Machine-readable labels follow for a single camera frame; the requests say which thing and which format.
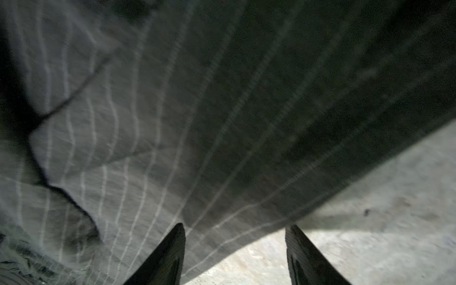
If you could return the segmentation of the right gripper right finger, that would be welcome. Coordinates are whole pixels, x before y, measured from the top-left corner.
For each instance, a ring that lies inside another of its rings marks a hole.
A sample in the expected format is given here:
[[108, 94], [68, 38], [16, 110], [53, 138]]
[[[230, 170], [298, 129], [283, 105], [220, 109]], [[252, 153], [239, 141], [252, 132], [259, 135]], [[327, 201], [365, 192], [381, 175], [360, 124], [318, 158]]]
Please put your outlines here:
[[286, 228], [285, 241], [292, 285], [350, 285], [297, 225]]

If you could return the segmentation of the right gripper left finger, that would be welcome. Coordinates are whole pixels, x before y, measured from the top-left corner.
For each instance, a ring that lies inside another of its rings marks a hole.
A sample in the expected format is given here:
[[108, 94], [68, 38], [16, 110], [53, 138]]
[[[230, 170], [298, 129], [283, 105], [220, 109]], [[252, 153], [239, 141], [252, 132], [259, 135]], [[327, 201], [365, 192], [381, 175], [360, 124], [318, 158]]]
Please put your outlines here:
[[179, 285], [186, 235], [178, 223], [124, 285]]

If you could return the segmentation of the dark pinstriped long sleeve shirt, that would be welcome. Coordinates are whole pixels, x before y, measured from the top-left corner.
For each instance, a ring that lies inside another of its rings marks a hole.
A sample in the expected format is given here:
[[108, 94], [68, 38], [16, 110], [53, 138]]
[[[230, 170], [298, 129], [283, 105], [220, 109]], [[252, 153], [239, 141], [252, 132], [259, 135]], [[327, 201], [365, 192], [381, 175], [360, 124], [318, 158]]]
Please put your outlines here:
[[455, 116], [454, 1], [2, 1], [1, 283], [183, 285]]

